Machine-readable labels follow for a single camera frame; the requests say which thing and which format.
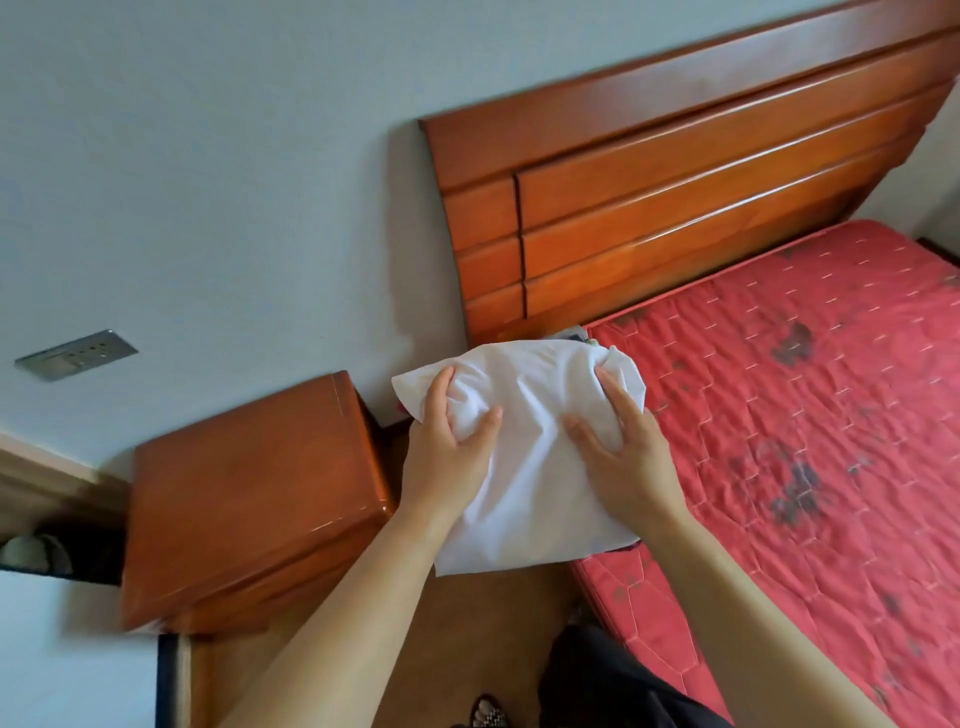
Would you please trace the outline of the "person's right hand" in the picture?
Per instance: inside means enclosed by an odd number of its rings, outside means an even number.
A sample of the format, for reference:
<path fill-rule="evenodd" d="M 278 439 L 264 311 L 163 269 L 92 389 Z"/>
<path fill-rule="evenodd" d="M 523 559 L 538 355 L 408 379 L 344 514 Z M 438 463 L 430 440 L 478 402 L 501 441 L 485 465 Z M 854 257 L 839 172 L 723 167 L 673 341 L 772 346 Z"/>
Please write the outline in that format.
<path fill-rule="evenodd" d="M 606 370 L 596 368 L 594 373 L 623 438 L 620 468 L 585 468 L 597 499 L 651 550 L 687 540 L 697 524 L 656 418 Z"/>

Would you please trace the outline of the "person's left hand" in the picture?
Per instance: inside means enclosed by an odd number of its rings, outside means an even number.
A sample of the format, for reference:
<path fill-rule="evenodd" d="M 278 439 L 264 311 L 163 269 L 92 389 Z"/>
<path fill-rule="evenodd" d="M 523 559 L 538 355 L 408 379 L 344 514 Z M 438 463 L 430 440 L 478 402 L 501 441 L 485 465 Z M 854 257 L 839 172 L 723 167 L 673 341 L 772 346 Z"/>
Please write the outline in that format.
<path fill-rule="evenodd" d="M 455 368 L 443 368 L 430 384 L 422 419 L 409 431 L 403 464 L 401 499 L 395 520 L 411 531 L 444 538 L 478 495 L 487 468 L 464 468 L 457 454 L 459 440 L 449 415 L 449 390 Z"/>

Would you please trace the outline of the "white cloth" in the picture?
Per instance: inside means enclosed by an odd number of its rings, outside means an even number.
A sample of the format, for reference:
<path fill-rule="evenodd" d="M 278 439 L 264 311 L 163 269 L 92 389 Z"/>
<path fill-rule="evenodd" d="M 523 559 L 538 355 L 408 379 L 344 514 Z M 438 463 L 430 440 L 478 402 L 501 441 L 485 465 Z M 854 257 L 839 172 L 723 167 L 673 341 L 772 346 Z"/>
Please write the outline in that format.
<path fill-rule="evenodd" d="M 639 540 L 601 506 L 562 424 L 574 415 L 607 449 L 621 448 L 618 418 L 595 370 L 643 407 L 646 386 L 629 355 L 563 338 L 477 346 L 392 378 L 399 404 L 417 421 L 430 384 L 448 366 L 455 368 L 448 416 L 458 439 L 493 407 L 502 407 L 503 420 L 484 483 L 438 552 L 438 577 L 567 563 Z"/>

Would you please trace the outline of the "person's left forearm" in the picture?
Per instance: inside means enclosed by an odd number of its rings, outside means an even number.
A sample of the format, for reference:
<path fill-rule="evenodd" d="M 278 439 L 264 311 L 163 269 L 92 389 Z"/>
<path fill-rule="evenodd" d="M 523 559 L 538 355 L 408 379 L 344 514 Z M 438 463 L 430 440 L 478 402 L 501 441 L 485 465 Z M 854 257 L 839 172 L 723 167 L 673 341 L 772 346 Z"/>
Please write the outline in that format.
<path fill-rule="evenodd" d="M 371 728 L 458 516 L 400 505 L 219 728 Z"/>

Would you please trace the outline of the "person's right forearm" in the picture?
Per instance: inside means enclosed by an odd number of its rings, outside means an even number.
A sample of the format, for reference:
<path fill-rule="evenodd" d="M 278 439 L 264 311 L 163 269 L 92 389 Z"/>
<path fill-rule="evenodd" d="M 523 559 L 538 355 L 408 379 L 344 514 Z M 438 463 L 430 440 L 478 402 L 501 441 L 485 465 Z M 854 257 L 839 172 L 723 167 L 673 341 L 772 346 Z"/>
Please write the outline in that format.
<path fill-rule="evenodd" d="M 736 728 L 897 728 L 693 516 L 639 532 Z"/>

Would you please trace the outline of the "red quilted mattress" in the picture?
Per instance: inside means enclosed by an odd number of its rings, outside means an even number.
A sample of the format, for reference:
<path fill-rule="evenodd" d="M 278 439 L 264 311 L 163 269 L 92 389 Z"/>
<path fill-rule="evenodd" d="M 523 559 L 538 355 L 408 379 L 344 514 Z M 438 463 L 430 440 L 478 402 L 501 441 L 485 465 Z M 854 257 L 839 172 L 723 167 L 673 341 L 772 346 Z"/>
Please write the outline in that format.
<path fill-rule="evenodd" d="M 837 224 L 584 326 L 693 516 L 901 728 L 960 728 L 960 264 Z"/>

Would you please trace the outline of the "wooden bedside table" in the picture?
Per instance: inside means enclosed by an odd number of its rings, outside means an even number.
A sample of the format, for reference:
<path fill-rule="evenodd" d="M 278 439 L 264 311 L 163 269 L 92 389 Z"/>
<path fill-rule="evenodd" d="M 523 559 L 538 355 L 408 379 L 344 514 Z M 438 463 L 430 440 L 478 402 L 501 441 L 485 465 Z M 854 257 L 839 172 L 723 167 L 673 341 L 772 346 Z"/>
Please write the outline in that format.
<path fill-rule="evenodd" d="M 339 370 L 138 445 L 123 629 L 257 631 L 328 594 L 397 508 L 377 431 Z"/>

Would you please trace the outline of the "person's black trousers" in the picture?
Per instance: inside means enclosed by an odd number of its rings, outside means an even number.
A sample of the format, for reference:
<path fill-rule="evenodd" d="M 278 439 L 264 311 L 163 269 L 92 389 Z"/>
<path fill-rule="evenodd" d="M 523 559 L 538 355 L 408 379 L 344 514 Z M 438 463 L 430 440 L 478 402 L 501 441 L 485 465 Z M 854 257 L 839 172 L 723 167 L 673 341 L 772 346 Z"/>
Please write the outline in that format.
<path fill-rule="evenodd" d="M 734 728 L 594 623 L 566 625 L 537 687 L 539 728 Z"/>

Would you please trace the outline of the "patterned shoe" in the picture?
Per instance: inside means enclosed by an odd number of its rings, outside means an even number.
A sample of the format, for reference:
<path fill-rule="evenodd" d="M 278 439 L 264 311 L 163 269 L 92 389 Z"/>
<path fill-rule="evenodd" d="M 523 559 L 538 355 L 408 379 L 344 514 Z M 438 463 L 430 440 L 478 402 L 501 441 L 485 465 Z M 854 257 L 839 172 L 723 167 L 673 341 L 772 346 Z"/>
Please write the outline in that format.
<path fill-rule="evenodd" d="M 480 694 L 474 700 L 468 720 L 462 728 L 514 728 L 507 711 L 491 694 Z"/>

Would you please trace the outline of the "wooden headboard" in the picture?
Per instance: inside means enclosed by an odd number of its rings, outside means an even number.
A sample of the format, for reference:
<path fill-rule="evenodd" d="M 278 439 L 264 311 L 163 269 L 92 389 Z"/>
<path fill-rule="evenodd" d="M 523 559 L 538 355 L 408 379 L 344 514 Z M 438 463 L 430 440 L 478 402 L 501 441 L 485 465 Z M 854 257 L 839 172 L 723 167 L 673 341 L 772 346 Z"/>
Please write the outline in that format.
<path fill-rule="evenodd" d="M 468 346 L 849 218 L 960 83 L 960 0 L 855 0 L 422 118 Z"/>

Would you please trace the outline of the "white round object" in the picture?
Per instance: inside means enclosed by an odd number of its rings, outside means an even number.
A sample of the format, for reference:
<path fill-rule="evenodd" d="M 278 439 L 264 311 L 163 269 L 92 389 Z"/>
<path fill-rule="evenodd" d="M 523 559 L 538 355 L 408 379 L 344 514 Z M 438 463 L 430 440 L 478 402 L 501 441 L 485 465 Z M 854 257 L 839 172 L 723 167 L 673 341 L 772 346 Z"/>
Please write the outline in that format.
<path fill-rule="evenodd" d="M 0 569 L 51 577 L 74 575 L 66 547 L 49 534 L 20 535 L 0 545 Z"/>

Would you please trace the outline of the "silver wall socket plate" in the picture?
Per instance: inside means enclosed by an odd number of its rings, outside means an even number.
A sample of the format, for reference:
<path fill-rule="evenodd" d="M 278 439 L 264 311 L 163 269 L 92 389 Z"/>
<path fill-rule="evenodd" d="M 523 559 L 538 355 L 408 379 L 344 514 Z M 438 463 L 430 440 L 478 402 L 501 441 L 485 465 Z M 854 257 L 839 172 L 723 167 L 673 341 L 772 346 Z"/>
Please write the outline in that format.
<path fill-rule="evenodd" d="M 20 357 L 14 366 L 43 383 L 55 383 L 138 353 L 139 349 L 115 330 L 104 329 Z"/>

